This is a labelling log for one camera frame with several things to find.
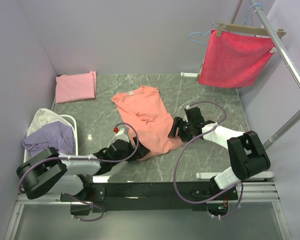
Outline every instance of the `red towel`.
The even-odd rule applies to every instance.
[[[220,88],[252,85],[273,53],[270,38],[212,30],[199,83]]]

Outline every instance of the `gray marble surface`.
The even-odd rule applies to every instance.
[[[69,114],[75,118],[80,155],[89,155],[109,146],[114,136],[114,125],[122,121],[111,98],[116,93],[132,91],[142,85],[159,88],[163,103],[172,117],[183,118],[186,105],[212,101],[220,104],[227,112],[228,117],[222,126],[236,131],[249,130],[236,89],[199,85],[195,79],[181,78],[179,74],[99,74],[96,85],[95,99],[55,106],[57,114]],[[222,111],[212,104],[198,104],[198,107],[205,120],[218,121],[223,118]],[[103,181],[117,183],[170,182],[182,148],[141,162],[122,162],[101,178]],[[198,172],[222,172],[229,166],[229,155],[225,148],[198,139],[184,152],[177,180],[196,181]]]

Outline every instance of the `lavender cloth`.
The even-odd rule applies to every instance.
[[[75,155],[75,141],[72,128],[56,121],[43,125],[42,128],[26,137],[22,144],[31,157],[49,147],[57,149],[59,153]]]

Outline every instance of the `clothing label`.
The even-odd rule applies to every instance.
[[[275,47],[271,48],[270,53],[275,53],[277,51],[277,49]]]

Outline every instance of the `blue wire hanger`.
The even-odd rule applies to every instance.
[[[246,18],[245,18],[244,22],[243,22],[241,25],[246,25],[246,22],[247,22],[248,17],[249,17],[249,11],[250,11],[250,9],[251,9],[252,7],[254,7],[254,6],[260,6],[260,7],[262,8],[262,10],[263,10],[263,7],[262,7],[261,4],[253,4],[252,6],[250,6],[249,9],[248,9],[248,11],[247,11]],[[200,35],[202,35],[202,36],[206,36],[206,35],[208,35],[208,34],[210,34],[210,33],[211,33],[211,31],[208,31],[208,32],[206,32],[206,33],[202,33],[202,32],[192,32],[192,33],[189,34],[188,39],[189,39],[190,41],[192,41],[192,42],[195,42],[195,43],[198,43],[198,44],[203,44],[203,45],[208,46],[207,43],[201,42],[201,41],[197,41],[197,40],[194,40],[194,39],[191,39],[190,36],[191,36],[191,35],[195,35],[195,34],[200,34]]]
[[[206,32],[206,33],[202,33],[202,32],[192,32],[192,33],[189,34],[188,38],[189,38],[189,40],[192,41],[192,42],[195,42],[195,43],[198,43],[198,44],[203,44],[203,45],[208,46],[207,43],[201,42],[201,41],[197,41],[197,40],[194,40],[194,39],[191,39],[190,36],[191,36],[191,35],[195,35],[195,34],[200,34],[200,35],[202,35],[202,36],[206,36],[206,35],[208,35],[208,34],[210,34],[210,33],[211,33],[211,31],[208,31],[208,32]]]

